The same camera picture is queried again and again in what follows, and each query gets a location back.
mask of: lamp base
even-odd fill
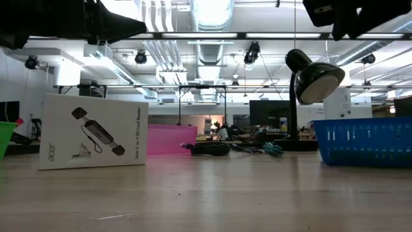
[[[274,141],[275,145],[283,148],[283,151],[317,151],[319,145],[316,140],[286,140],[279,139]]]

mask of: acer logo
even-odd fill
[[[55,147],[49,143],[49,161],[50,162],[54,162],[54,151],[55,151]]]

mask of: white product box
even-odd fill
[[[146,102],[46,94],[39,169],[145,164]]]

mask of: lamp shade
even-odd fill
[[[295,74],[294,91],[300,104],[312,104],[325,99],[345,77],[341,68],[328,63],[313,63],[299,49],[288,52],[285,61]]]

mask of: green bin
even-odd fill
[[[0,160],[3,159],[6,153],[8,143],[17,125],[13,122],[0,122]]]

